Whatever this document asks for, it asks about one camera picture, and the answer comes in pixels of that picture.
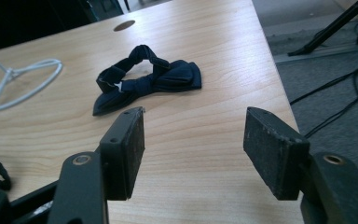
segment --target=white cord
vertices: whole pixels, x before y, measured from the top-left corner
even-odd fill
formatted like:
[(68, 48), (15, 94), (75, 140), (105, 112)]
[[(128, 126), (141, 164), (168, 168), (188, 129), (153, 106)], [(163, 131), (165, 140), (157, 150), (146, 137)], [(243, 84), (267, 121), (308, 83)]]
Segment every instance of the white cord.
[(35, 95), (37, 92), (43, 90), (61, 72), (62, 63), (60, 60), (57, 60), (57, 59), (47, 59), (47, 60), (40, 61), (38, 63), (31, 64), (31, 65), (21, 68), (21, 69), (12, 69), (12, 68), (6, 69), (2, 64), (0, 64), (0, 68), (5, 71), (5, 76), (0, 83), (0, 95), (3, 92), (5, 86), (8, 83), (10, 83), (11, 81), (13, 81), (16, 77), (19, 77), (29, 71), (33, 71), (33, 70), (44, 68), (44, 67), (54, 66), (54, 65), (57, 65), (57, 68), (48, 77), (48, 79), (46, 79), (44, 82), (42, 82), (38, 87), (36, 87), (32, 91), (29, 91), (28, 93), (22, 95), (21, 97), (13, 100), (11, 102), (8, 102), (6, 104), (0, 105), (0, 110), (9, 108), (16, 104), (19, 104), (20, 102)]

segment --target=white loop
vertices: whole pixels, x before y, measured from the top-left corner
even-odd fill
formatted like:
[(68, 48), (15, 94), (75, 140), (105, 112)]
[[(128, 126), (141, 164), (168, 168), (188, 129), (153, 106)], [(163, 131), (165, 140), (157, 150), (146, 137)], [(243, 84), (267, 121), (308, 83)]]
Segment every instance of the white loop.
[(4, 78), (2, 79), (1, 83), (0, 83), (0, 95), (2, 93), (2, 91), (4, 90), (4, 87), (10, 83), (12, 80), (14, 80), (16, 77), (19, 77), (29, 71), (32, 70), (36, 70), (36, 69), (40, 69), (40, 68), (44, 68), (44, 67), (48, 67), (48, 66), (53, 66), (53, 65), (57, 65), (56, 70), (48, 77), (48, 79), (46, 79), (44, 82), (42, 82), (38, 87), (36, 87), (35, 89), (29, 91), (28, 93), (22, 95), (21, 97), (8, 102), (6, 104), (0, 105), (0, 110), (9, 108), (13, 105), (19, 104), (22, 101), (30, 98), (31, 96), (35, 95), (37, 92), (41, 91), (42, 89), (44, 89), (62, 70), (62, 63), (61, 61), (57, 60), (57, 59), (48, 59), (48, 60), (44, 60), (38, 63), (34, 63), (31, 64), (27, 67), (21, 68), (21, 69), (14, 69), (12, 70), (11, 68), (7, 69), (7, 72), (4, 76)]

